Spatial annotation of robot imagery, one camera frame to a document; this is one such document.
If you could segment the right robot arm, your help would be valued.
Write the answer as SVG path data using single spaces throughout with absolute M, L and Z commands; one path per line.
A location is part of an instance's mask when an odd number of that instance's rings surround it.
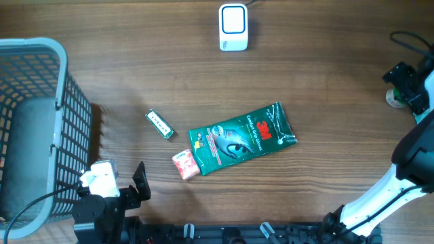
M 387 103 L 409 107 L 416 126 L 399 142 L 387 173 L 357 200 L 329 213 L 318 243 L 365 243 L 373 229 L 406 203 L 433 193 L 433 56 L 413 68 L 403 62 L 384 74 Z

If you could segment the clear wet wipes packet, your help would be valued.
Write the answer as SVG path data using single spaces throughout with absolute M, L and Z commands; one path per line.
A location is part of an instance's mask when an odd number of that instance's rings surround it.
M 430 112 L 431 112 L 431 109 L 428 108 L 424 112 L 420 113 L 419 115 L 414 113 L 414 118 L 415 118 L 416 123 L 419 124 Z

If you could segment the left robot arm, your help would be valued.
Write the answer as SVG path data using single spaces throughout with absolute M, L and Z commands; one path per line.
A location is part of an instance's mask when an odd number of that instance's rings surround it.
M 145 243 L 141 222 L 125 212 L 137 209 L 151 198 L 143 162 L 132 179 L 134 186 L 119 188 L 119 175 L 113 160 L 95 162 L 80 177 L 80 199 L 73 205 L 74 233 L 79 243 Z

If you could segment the green lid jar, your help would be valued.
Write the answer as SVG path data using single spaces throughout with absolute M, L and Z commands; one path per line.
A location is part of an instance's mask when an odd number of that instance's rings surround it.
M 389 89 L 386 92 L 386 102 L 393 108 L 404 108 L 406 107 L 406 103 L 401 99 L 401 93 L 399 90 L 394 87 Z

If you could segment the green 3M gloves packet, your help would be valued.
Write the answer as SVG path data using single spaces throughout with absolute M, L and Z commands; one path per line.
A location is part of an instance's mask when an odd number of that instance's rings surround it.
M 298 142 L 280 102 L 192 129 L 189 140 L 203 176 L 275 153 Z

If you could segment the red tissue packet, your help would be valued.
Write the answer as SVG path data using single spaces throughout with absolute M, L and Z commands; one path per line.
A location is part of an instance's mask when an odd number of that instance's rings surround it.
M 183 180 L 188 180 L 193 176 L 200 173 L 194 156 L 190 149 L 186 149 L 172 157 L 174 165 L 177 167 L 178 172 Z

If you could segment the small green white box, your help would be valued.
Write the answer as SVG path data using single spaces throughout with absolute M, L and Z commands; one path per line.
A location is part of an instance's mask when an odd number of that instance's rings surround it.
M 145 114 L 145 117 L 164 139 L 169 140 L 172 137 L 174 133 L 173 128 L 160 116 L 159 113 L 150 109 L 150 111 Z

